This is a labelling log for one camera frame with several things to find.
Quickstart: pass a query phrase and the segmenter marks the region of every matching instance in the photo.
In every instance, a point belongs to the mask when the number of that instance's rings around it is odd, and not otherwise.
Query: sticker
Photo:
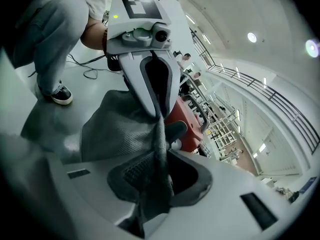
[[[306,184],[299,190],[299,192],[300,192],[301,194],[305,193],[305,192],[308,190],[308,188],[311,187],[312,183],[314,183],[314,181],[315,181],[316,179],[317,179],[317,177],[311,177],[311,178],[306,182]]]
[[[154,0],[122,0],[130,19],[162,20]]]

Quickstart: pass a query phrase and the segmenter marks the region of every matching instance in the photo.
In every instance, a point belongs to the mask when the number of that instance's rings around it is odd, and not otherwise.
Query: white ceiling
[[[306,93],[319,89],[319,60],[305,52],[305,42],[314,38],[291,0],[180,0],[196,22],[190,27],[202,32],[203,42],[215,57],[261,65],[288,79]],[[254,33],[251,43],[247,34]]]

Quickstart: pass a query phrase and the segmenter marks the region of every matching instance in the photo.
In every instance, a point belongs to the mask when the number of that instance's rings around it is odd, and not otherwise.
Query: gray pants
[[[83,34],[88,17],[85,0],[52,0],[18,35],[12,63],[18,68],[34,62],[37,84],[44,95],[62,88],[67,55]]]

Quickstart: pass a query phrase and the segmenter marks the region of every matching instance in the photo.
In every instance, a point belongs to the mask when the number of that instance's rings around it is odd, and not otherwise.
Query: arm
[[[184,70],[184,67],[182,66],[180,61],[177,61],[176,63],[178,63],[179,67]]]
[[[81,42],[88,48],[94,50],[103,50],[102,38],[107,29],[100,20],[93,19],[89,16],[88,23],[81,36]]]

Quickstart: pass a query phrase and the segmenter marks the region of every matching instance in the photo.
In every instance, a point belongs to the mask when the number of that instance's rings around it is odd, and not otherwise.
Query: red machine
[[[199,110],[202,118],[204,119],[203,125],[199,124],[195,114],[192,112],[187,101],[191,101]],[[170,115],[165,119],[166,125],[172,124],[177,121],[183,121],[187,126],[186,133],[179,139],[180,150],[186,152],[193,152],[200,147],[203,139],[203,133],[209,125],[209,120],[201,106],[192,98],[191,95],[178,97]]]

